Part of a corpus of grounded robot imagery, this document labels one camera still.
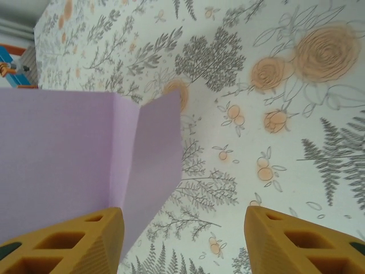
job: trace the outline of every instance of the orange plastic piece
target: orange plastic piece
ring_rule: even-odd
[[[264,207],[249,206],[245,238],[253,274],[363,274],[365,242]]]
[[[14,238],[0,273],[117,273],[124,237],[120,208],[108,208]]]

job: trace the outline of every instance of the rectangular hole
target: rectangular hole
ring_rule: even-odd
[[[102,219],[103,215],[98,215],[98,216],[94,216],[94,217],[91,217],[85,221],[100,221]]]
[[[12,265],[5,274],[49,274],[62,260],[61,257],[26,257]]]
[[[361,267],[347,258],[308,257],[322,274],[363,273]]]
[[[297,247],[331,249],[333,246],[321,235],[309,231],[286,231],[284,234]]]
[[[35,249],[71,249],[84,235],[84,232],[58,232],[45,238]]]
[[[271,219],[271,220],[282,220],[282,218],[278,217],[278,216],[275,216],[273,214],[270,214],[270,213],[266,213],[266,216]]]

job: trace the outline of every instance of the purple paper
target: purple paper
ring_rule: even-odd
[[[109,206],[125,254],[181,179],[179,93],[0,89],[0,243]]]

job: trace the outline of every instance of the blue object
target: blue object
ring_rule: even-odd
[[[6,48],[0,46],[0,62],[11,63],[13,61],[10,54],[7,52]],[[18,87],[19,85],[30,86],[30,82],[25,77],[24,74],[7,74],[5,76],[6,80],[10,83],[12,87]]]

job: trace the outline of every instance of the floral wallpaper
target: floral wallpaper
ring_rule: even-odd
[[[182,181],[119,273],[251,273],[248,205],[365,240],[364,9],[51,0],[35,28],[41,88],[181,93]]]

